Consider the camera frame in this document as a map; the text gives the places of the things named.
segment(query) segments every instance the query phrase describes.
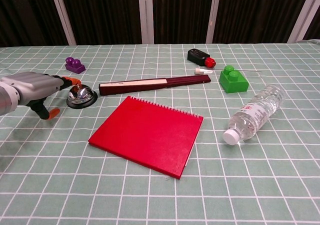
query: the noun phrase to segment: purple lego brick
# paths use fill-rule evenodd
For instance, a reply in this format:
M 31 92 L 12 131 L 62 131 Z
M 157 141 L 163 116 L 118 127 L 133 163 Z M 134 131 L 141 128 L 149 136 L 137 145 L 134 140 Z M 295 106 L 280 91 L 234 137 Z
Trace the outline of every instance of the purple lego brick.
M 81 64 L 79 59 L 74 59 L 73 57 L 67 57 L 65 60 L 65 68 L 73 73 L 80 74 L 84 70 L 86 70 L 86 67 Z

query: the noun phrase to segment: dark brown curtain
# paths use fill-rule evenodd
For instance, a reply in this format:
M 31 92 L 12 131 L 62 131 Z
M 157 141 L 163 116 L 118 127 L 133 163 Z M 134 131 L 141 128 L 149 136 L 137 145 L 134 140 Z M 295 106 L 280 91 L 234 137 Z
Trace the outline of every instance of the dark brown curtain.
M 54 0 L 0 0 L 0 47 L 67 44 Z
M 320 7 L 318 8 L 318 11 L 316 12 L 303 39 L 320 39 Z
M 153 0 L 156 44 L 205 43 L 212 0 Z
M 213 43 L 286 43 L 305 0 L 219 0 Z
M 139 0 L 64 0 L 79 45 L 141 44 Z

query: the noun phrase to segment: green lego brick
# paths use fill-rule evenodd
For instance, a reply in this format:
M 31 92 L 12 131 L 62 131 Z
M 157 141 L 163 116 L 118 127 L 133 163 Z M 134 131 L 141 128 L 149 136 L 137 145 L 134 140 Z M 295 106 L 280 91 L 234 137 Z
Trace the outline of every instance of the green lego brick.
M 219 83 L 227 94 L 246 92 L 249 87 L 247 79 L 231 65 L 221 71 Z

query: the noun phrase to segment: orange gripper tip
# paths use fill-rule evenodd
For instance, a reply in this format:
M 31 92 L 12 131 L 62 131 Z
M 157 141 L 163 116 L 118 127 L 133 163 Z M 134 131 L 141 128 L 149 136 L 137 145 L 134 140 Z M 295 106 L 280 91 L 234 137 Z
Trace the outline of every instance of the orange gripper tip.
M 48 120 L 55 118 L 59 113 L 60 113 L 60 109 L 59 109 L 59 108 L 54 108 L 54 109 L 52 109 L 52 110 L 49 112 L 49 118 L 48 118 Z
M 72 81 L 72 85 L 80 85 L 81 84 L 81 81 L 79 79 L 77 79 L 77 78 L 68 77 L 68 76 L 65 76 L 64 78 L 68 79 L 68 80 L 71 80 Z

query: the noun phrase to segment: red button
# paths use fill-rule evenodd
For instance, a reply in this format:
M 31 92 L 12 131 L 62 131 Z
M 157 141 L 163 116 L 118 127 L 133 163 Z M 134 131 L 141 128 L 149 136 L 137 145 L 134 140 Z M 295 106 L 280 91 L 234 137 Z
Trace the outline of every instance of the red button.
M 216 65 L 216 61 L 211 57 L 207 57 L 204 61 L 204 65 L 207 68 L 213 68 Z

